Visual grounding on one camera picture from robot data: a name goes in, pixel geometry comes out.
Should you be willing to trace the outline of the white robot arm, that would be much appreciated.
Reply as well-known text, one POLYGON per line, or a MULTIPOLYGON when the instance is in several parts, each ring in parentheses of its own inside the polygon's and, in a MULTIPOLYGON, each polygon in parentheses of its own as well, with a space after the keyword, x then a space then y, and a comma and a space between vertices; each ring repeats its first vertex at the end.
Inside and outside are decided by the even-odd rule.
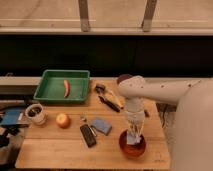
POLYGON ((148 82, 124 74, 117 88, 130 114, 142 99, 176 108, 171 171, 213 171, 213 78, 148 82))

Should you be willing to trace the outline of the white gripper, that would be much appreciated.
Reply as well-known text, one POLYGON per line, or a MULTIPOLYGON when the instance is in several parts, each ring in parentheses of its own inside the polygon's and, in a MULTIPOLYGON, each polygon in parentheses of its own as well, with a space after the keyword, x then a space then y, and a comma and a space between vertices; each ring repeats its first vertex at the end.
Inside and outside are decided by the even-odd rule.
POLYGON ((143 127, 145 121, 145 112, 143 108, 125 108, 124 116, 129 125, 127 129, 127 136, 133 136, 132 128, 136 126, 138 128, 139 137, 142 135, 143 127))

